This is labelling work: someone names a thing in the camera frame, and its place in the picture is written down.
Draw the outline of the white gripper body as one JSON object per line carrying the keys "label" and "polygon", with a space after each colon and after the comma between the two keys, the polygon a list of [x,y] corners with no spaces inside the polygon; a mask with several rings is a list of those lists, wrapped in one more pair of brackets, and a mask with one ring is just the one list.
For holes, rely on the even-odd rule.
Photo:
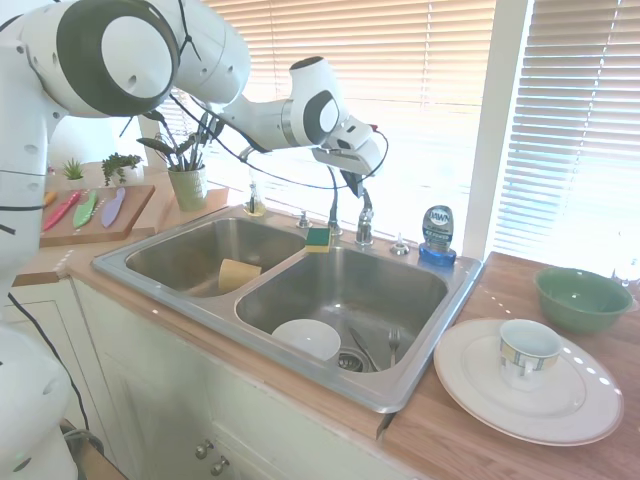
{"label": "white gripper body", "polygon": [[356,149],[312,149],[313,157],[320,163],[333,166],[346,172],[369,175],[382,161],[382,152],[371,134],[364,144]]}

